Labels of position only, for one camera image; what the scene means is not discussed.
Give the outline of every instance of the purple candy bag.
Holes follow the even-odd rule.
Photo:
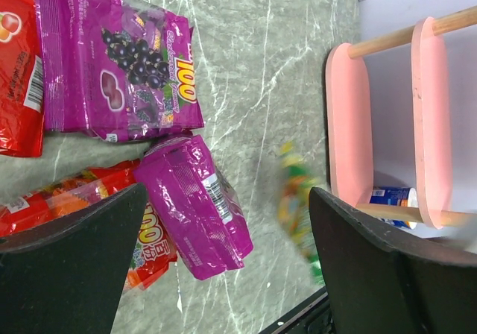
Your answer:
[[[164,138],[134,175],[194,277],[242,268],[253,249],[235,192],[215,169],[200,136]]]
[[[203,127],[186,17],[139,0],[36,0],[46,130],[111,142]]]

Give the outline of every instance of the barcode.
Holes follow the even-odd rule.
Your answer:
[[[230,213],[227,202],[225,201],[224,195],[222,194],[217,175],[210,175],[207,179],[202,181],[202,184],[206,188],[207,193],[214,203],[222,222],[226,224],[227,222],[232,221],[232,214]]]
[[[384,196],[385,193],[386,193],[386,190],[373,190],[373,196]]]
[[[35,56],[35,67],[28,82],[27,96],[23,105],[38,113],[41,112],[43,102],[43,67],[40,57]]]
[[[15,201],[10,202],[9,204],[5,204],[5,206],[8,208],[8,211],[10,211],[10,213],[15,213],[30,207],[30,205],[24,198],[17,198]]]
[[[118,142],[118,136],[113,133],[108,133],[106,134],[106,139],[107,142]]]

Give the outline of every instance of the blurred snack package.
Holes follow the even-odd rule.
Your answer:
[[[108,142],[203,127],[186,17],[140,0],[36,0],[45,129]]]
[[[244,267],[252,251],[247,224],[230,184],[201,136],[167,136],[148,153],[136,179],[194,277],[205,280]]]
[[[0,0],[0,154],[40,157],[43,79],[34,0]]]
[[[288,142],[282,146],[283,188],[278,207],[278,221],[301,254],[309,261],[317,284],[324,284],[320,260],[309,214],[309,193],[318,180],[306,168],[303,158]]]

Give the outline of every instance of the white wall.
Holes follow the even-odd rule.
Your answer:
[[[368,40],[445,16],[477,0],[365,0],[361,38]],[[477,25],[445,36],[449,57],[454,192],[452,209],[477,212]],[[365,58],[370,74],[376,185],[415,186],[410,46]]]

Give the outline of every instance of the green package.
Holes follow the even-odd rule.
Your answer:
[[[312,187],[318,186],[318,179],[306,168],[303,158],[294,151],[290,142],[282,146],[280,159],[284,186],[278,207],[278,220],[311,264],[316,283],[323,285],[309,214],[309,193]]]

